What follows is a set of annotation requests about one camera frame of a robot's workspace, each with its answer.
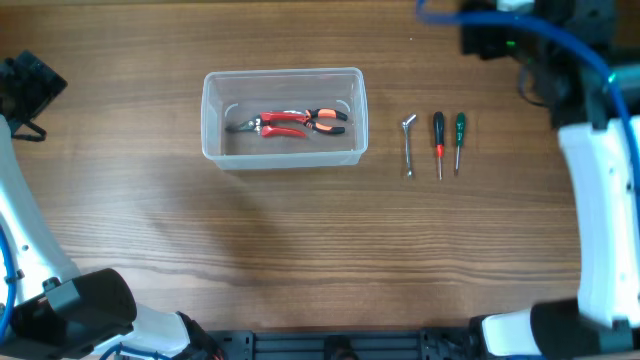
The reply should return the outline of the silver hex wrench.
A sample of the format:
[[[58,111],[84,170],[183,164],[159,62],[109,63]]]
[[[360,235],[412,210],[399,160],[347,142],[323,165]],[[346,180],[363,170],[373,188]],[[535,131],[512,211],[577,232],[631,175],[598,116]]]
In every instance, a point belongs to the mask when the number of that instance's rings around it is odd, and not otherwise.
[[[411,128],[411,125],[415,122],[416,119],[417,119],[417,115],[416,114],[411,114],[402,122],[402,129],[403,129],[404,138],[405,138],[405,160],[406,160],[406,168],[407,168],[407,177],[408,178],[412,178],[413,177],[413,167],[412,167],[412,159],[411,159],[410,128]]]

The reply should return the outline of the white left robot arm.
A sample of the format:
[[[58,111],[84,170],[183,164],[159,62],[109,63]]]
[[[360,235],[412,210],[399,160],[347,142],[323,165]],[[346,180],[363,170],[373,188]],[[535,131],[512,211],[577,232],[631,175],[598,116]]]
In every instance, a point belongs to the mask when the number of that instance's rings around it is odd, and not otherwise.
[[[82,273],[48,227],[22,174],[17,140],[67,82],[29,51],[1,62],[1,353],[18,359],[224,359],[196,321],[136,303],[123,277]]]

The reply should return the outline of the black red screwdriver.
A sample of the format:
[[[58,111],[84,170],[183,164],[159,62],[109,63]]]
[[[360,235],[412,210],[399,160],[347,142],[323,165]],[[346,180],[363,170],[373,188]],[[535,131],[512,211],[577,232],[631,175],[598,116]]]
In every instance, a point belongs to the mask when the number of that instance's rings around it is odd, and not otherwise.
[[[433,129],[438,161],[438,178],[443,179],[442,165],[444,157],[444,115],[442,112],[435,112],[433,116]]]

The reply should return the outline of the green handled screwdriver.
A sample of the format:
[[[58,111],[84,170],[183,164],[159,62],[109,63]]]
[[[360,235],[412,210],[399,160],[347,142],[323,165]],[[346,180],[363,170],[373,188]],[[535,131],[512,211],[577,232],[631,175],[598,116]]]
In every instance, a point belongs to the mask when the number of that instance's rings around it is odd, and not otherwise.
[[[454,175],[457,176],[460,169],[461,148],[464,146],[464,136],[466,130],[466,115],[463,112],[458,113],[456,116],[455,130],[456,157]]]

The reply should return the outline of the clear plastic container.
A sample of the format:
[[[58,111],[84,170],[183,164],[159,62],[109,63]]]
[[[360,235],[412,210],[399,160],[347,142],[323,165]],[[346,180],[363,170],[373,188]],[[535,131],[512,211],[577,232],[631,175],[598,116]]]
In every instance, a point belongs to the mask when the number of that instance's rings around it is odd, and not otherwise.
[[[363,73],[212,72],[203,83],[201,139],[222,170],[355,165],[368,147]]]

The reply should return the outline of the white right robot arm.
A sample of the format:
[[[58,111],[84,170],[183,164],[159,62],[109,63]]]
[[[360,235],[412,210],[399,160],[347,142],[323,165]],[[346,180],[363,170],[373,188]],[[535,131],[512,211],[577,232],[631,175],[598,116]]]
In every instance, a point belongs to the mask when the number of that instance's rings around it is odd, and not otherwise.
[[[474,322],[484,358],[574,359],[639,348],[639,51],[612,1],[465,1],[462,50],[511,57],[549,111],[569,169],[580,282],[568,300]]]

